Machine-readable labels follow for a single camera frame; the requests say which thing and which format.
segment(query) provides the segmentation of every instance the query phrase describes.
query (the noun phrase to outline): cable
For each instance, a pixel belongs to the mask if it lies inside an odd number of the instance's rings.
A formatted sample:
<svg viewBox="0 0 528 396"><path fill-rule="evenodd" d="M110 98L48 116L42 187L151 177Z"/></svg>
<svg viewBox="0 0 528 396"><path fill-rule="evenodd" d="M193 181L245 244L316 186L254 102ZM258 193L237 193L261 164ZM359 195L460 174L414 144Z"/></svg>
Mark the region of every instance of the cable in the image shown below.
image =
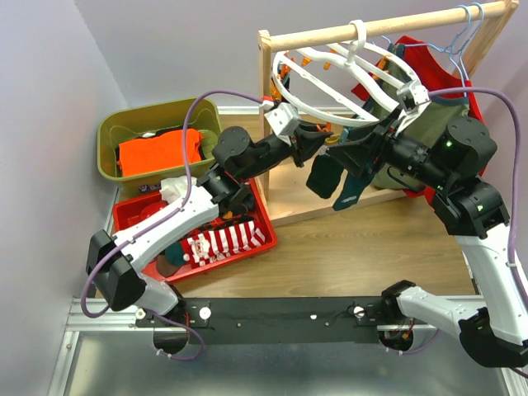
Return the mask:
<svg viewBox="0 0 528 396"><path fill-rule="evenodd" d="M405 334L402 335L402 338L407 339L411 335L411 332L413 331L413 329L414 329L414 318L411 318L411 326L405 332Z"/></svg>
<svg viewBox="0 0 528 396"><path fill-rule="evenodd" d="M214 90L214 91L209 91L209 92L206 92L204 93L203 95L201 95L200 97L197 97L195 99L194 102L192 102L192 105L191 107L189 107L189 110L185 116L185 120L183 121L183 126L182 126L182 132L181 132L181 150L183 152L183 164L184 164L184 167L185 167L185 174L186 174L186 179L187 179L187 191L186 191L186 194L185 196L183 197L183 201L181 202L181 206L176 208L175 210L173 210L172 212L168 213L166 216L164 216L163 218L161 218L160 220L156 221L155 223L149 225L147 228L139 231L136 235L134 235L132 237L131 240L127 240L127 241L124 241L121 245L119 246L116 246L114 247L112 250L110 250L95 266L94 268L92 269L92 272L90 272L90 274L88 275L88 278L86 279L86 283L84 284L84 287L82 288L82 293L81 293L81 310L82 312L88 316L89 318L99 318L100 316L102 316L108 309L108 305L100 312L97 312L97 313L92 313L88 310L87 308L87 305L86 305L86 298L87 298L87 295L88 295L88 291L90 289L90 285L92 284L93 280L95 279L95 277L97 276L97 273L99 272L99 270L101 270L101 268L108 262L108 260L110 260L114 255L116 255L118 252L120 252L123 248L125 248L126 246L128 246L130 244L130 242L134 241L135 239L137 238L140 238L142 235L145 235L147 232L151 231L152 229L155 229L156 227L158 227L161 223L167 221L168 219L170 219L171 217L173 217L175 214L179 213L183 207L186 205L187 201L189 200L189 198L191 197L191 187L192 187L192 180L191 180L191 167L189 165L189 158L187 158L187 150L186 150L186 137L187 137L187 128L188 128L188 125L189 125L189 120L191 118L191 114L192 112L196 109L196 107L198 106L198 103L200 103L203 99L205 99L206 97L208 97L209 95L213 95L215 93L223 93L223 94L226 94L226 95L233 95L233 96L236 96L236 97L243 97L245 99L248 99L249 101L254 101L256 103L262 103L262 100L261 99L258 99L256 97L253 97L251 95L247 95L245 93L241 93L241 92L235 92L235 91L230 91L230 90L224 90L224 89L219 89L219 90Z"/></svg>
<svg viewBox="0 0 528 396"><path fill-rule="evenodd" d="M394 352L394 353L398 353L399 355L414 355L416 353L420 353L421 351L424 351L426 350L428 347L431 346L431 344L438 338L438 336L440 335L440 330L436 330L435 331L435 334L431 337L431 339L426 342L425 344L423 344L422 346L420 346L419 348L413 350L413 351L398 351L396 349L392 349L392 348L389 348L383 344L383 347L385 348L386 351L391 351L391 352Z"/></svg>
<svg viewBox="0 0 528 396"><path fill-rule="evenodd" d="M168 324L170 324L172 326L175 326L177 328L186 329L188 332L191 332L192 334L194 334L194 336L196 338L198 338L198 341L200 341L200 350L193 356L190 356L190 357L179 357L179 356L176 356L176 355L173 355L173 354L170 354L170 353L166 353L163 350L158 350L158 352L161 355L164 355L164 356L168 357L169 359L173 359L175 361L193 361L194 359L196 359L198 356L200 356L202 353L205 352L205 349L206 349L205 341L202 338L202 336L194 328L191 328L191 327L187 326L186 324L175 322L175 321L173 321L171 319L167 319L167 318L163 317L162 315L160 315L158 313L155 313L154 311L148 310L148 312L150 312L152 315L154 315L155 318L161 320L162 322L168 323Z"/></svg>
<svg viewBox="0 0 528 396"><path fill-rule="evenodd" d="M390 170L392 169L393 167L387 167L387 174L389 175L389 177L391 179L393 179L395 182L401 184L402 186L404 186L405 188L407 188L408 190L414 192L415 194L417 194L418 192L422 192L423 191L423 188L421 190L417 190L416 188L412 187L411 185L407 184L405 181L401 180L401 179L398 179L395 175L393 175Z"/></svg>
<svg viewBox="0 0 528 396"><path fill-rule="evenodd" d="M519 270L516 266L515 255L515 241L518 221L517 208L519 204L519 162L521 160L521 121L519 120L519 115L515 110L515 106L512 100L502 92L497 91L496 89L484 87L446 88L429 92L429 97L438 97L441 95L449 95L452 93L461 93L462 91L487 93L488 95L498 97L504 102L504 104L510 111L511 118L513 120L513 129L515 131L515 153L513 155L513 176L511 180L511 222L510 233L508 234L507 255L508 262L510 263L509 267L513 276L513 280L515 281L519 294L521 295L522 301L525 305L525 309L528 309L528 294L526 293L526 289L522 283L521 275L519 274Z"/></svg>
<svg viewBox="0 0 528 396"><path fill-rule="evenodd" d="M510 370L513 371L514 373L517 373L521 377L526 378L528 380L528 374L525 373L522 369L517 369L515 367L510 367Z"/></svg>

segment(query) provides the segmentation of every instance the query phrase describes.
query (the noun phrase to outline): dark teal garment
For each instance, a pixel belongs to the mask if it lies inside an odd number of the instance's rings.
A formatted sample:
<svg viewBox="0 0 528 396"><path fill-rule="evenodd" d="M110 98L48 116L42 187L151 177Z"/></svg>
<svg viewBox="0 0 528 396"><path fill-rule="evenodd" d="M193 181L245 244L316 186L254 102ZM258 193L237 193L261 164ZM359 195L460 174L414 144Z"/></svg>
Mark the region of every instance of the dark teal garment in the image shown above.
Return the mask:
<svg viewBox="0 0 528 396"><path fill-rule="evenodd" d="M183 259L183 254L182 245L179 242L173 243L165 249L165 258L174 266L183 266L186 264L186 261Z"/></svg>
<svg viewBox="0 0 528 396"><path fill-rule="evenodd" d="M388 51L392 52L393 54L396 54L399 58L403 59L403 56L405 55L405 45L391 44L388 48ZM390 62L387 63L386 69L390 69L391 73L393 73L395 77L402 81L406 81L406 79L408 79L407 76L403 74L403 72L401 72ZM378 84L382 87L382 89L388 92L390 96L395 97L396 90L394 88L384 83L382 80L378 80ZM434 97L431 101L432 104L429 105L427 111L429 114L433 114L433 119L434 110L436 109L436 107L440 109L442 116L446 112L448 113L445 117L446 119L449 119L451 117L451 113L453 113L452 116L456 116L459 112L463 111L464 109L467 111L468 108L467 98L445 99L443 97ZM381 109L381 107L371 97L365 102L365 104L363 105L363 109L373 114L378 119L382 119L388 114L388 112L384 109ZM429 132L432 128L431 125L424 125L423 123L427 123L430 121L431 118L427 119L426 117L422 117L420 120L415 121L411 125L411 127L407 128L405 134L410 135L411 137L418 139L423 143L428 144L429 147L431 147L431 142L428 142L426 139L423 138L423 132ZM343 130L340 143L345 143L347 141L349 130L353 129L351 127L348 127ZM418 131L419 136L413 135L414 130ZM437 139L436 134L429 135L433 135L434 140ZM420 183L414 181L410 177L402 177L403 181L406 182L407 185L402 185L397 181L392 180L386 174L386 168L386 166L383 167L377 175L369 175L368 177L364 177L361 179L354 178L350 174L347 175L343 190L337 201L334 203L333 209L343 210L357 203L361 193L369 184L380 188L401 189L404 187L408 188L408 186L411 186L412 188L416 188L418 190L421 188ZM319 155L313 161L312 171L306 182L306 186L310 190L315 192L318 196L324 199L328 199L332 196L333 192L339 186L343 170L344 169L341 164L330 158L328 155Z"/></svg>

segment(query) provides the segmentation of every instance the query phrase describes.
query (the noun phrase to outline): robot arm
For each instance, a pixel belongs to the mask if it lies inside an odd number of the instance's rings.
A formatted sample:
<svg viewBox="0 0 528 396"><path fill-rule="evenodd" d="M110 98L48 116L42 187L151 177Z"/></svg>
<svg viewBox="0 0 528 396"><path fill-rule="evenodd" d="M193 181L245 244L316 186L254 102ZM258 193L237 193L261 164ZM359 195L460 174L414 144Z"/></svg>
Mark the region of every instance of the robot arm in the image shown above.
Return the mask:
<svg viewBox="0 0 528 396"><path fill-rule="evenodd" d="M405 96L400 102L409 111L417 104ZM507 264L509 216L498 191L478 175L497 145L484 125L464 117L451 122L428 148L399 133L400 112L396 109L377 123L353 129L348 143L328 147L326 153L355 177L376 173L387 163L432 187L436 193L431 206L462 247L486 306L455 304L403 281L382 294L384 319L386 323L406 317L427 322L458 337L481 365L524 366L528 364L528 312ZM256 143L241 127L227 128L220 135L213 151L217 163L191 189L182 213L155 226L181 206L176 201L113 238L104 231L92 237L88 273L102 256L130 242L94 280L112 309L136 304L168 318L176 317L176 312L184 309L183 298L170 285L142 275L145 265L198 225L229 211L244 213L250 194L244 179L258 176L288 157L301 167L330 135L311 130L286 103L266 113L266 118L274 134ZM140 230L148 231L133 240ZM526 286L519 263L517 270Z"/></svg>
<svg viewBox="0 0 528 396"><path fill-rule="evenodd" d="M104 230L90 240L87 273L109 252L125 245L96 274L94 283L114 311L135 304L162 315L178 310L182 297L170 285L141 271L161 251L192 229L232 212L244 214L251 195L245 179L256 177L292 157L298 167L313 157L331 133L302 122L296 109L281 103L266 113L274 133L254 143L241 127L227 128L213 149L216 163L191 188L182 210L176 200L141 223L110 237ZM141 238L134 236L141 233Z"/></svg>
<svg viewBox="0 0 528 396"><path fill-rule="evenodd" d="M451 121L432 148L404 134L395 135L396 113L354 141L328 149L354 176L377 172L387 163L435 190L431 206L461 246L486 306L454 304L410 282L384 292L389 315L417 318L459 338L479 364L520 367L528 363L528 312L515 276L524 289L521 264L507 259L509 215L499 192L479 177L497 145L478 120Z"/></svg>

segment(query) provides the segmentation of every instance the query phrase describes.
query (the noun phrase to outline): white plastic hanger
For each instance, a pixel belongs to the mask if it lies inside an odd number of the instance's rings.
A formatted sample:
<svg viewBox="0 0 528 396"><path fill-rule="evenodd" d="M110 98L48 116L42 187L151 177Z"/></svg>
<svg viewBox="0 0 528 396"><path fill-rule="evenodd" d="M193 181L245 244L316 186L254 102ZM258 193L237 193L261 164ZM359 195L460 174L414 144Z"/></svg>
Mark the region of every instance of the white plastic hanger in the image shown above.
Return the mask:
<svg viewBox="0 0 528 396"><path fill-rule="evenodd" d="M377 103L379 103L380 106L382 106L387 111L392 111L396 108L396 106L398 106L398 102L389 97L367 72L372 73L373 75L379 77L380 79L392 85L393 87L396 87L397 89L403 86L404 82L399 81L397 78L379 69L374 64L371 64L370 62L364 60L363 58L357 55L357 51L365 49L380 54L384 56L387 60L395 63L399 68L401 68L402 71L408 75L410 81L416 81L417 83L421 84L420 79L418 78L414 70L398 56L388 52L385 49L378 47L377 45L367 43L366 28L362 21L351 21L350 23L356 26L358 40L344 42L344 44L348 45L348 49L344 48L342 45L339 44L330 44L328 45L328 47L332 50L335 50L337 54L318 51L310 47L297 49L297 51L307 58L310 58L315 61L327 62L347 71L349 74L354 76L354 78L363 87L365 87L366 91ZM339 115L329 114L327 112L320 111L312 106L307 105L298 97L291 94L284 87L281 82L281 79L275 73L272 73L271 77L280 94L284 98L286 98L286 100L288 100L291 104L298 107L300 110L314 117L317 117L320 120L325 120L327 122L331 122L337 125L361 126L371 124L372 122L376 122L378 120L376 117L363 110L359 105L344 97L341 93L329 87L326 83L322 82L313 74L309 73L304 68L289 59L287 56L285 56L284 51L278 52L276 54L273 60L272 70L277 70L280 64L285 64L286 66L291 68L292 71L298 73L300 77L306 79L307 81L321 89L323 92L327 93L336 102L342 104L349 110L353 111L357 115L357 118L352 119L347 117L341 117ZM402 111L400 119L403 118L403 120L400 126L398 127L398 131L405 129L416 118L418 118L421 113L423 113L427 105L428 102L424 103L423 105L420 105L417 111L412 114L406 114L404 111Z"/></svg>

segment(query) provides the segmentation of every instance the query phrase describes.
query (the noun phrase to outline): wooden clothes rack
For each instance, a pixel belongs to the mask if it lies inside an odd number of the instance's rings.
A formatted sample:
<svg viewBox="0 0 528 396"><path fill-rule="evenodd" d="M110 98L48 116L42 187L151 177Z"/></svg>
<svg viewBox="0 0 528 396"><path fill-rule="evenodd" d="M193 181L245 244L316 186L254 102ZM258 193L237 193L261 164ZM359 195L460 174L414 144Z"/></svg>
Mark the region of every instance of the wooden clothes rack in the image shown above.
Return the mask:
<svg viewBox="0 0 528 396"><path fill-rule="evenodd" d="M485 21L464 53L464 63L469 76L474 74L518 6L519 0L501 0L483 4ZM469 10L471 11L472 21L478 21L482 17L477 6L469 6ZM468 15L463 8L453 8L366 22L365 28L367 36L371 38L431 27L454 25L467 20ZM271 96L272 53L354 40L356 38L357 31L354 25L328 27L287 35L270 35L269 31L258 31L258 71L261 96ZM259 113L259 123L263 135L268 136L270 127L264 118L263 111ZM260 176L259 186L266 202L271 222L274 225L311 219L333 212L332 204L336 200L339 191L329 200L323 200L316 196L305 186L310 168L311 162L307 162L303 168L298 169L292 162L286 161L271 170L271 172ZM375 204L400 196L403 196L402 191L378 190L368 186L363 191L360 201L352 208Z"/></svg>

